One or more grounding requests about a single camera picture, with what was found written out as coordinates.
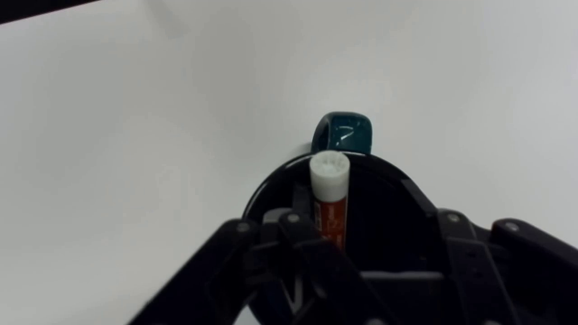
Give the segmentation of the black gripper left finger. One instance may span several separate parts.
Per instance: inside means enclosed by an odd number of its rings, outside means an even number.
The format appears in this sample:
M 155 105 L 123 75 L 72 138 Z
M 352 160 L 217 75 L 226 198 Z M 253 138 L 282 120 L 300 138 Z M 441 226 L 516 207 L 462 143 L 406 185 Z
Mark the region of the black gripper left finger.
M 287 282 L 309 291 L 289 325 L 386 325 L 356 266 L 296 214 L 224 223 L 128 325 L 233 325 L 265 286 Z

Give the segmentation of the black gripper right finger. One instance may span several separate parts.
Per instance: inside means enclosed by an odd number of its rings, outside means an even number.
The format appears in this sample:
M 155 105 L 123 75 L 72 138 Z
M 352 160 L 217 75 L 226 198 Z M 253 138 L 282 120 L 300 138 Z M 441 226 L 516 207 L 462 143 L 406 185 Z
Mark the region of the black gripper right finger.
M 578 250 L 518 219 L 439 210 L 450 325 L 578 325 Z

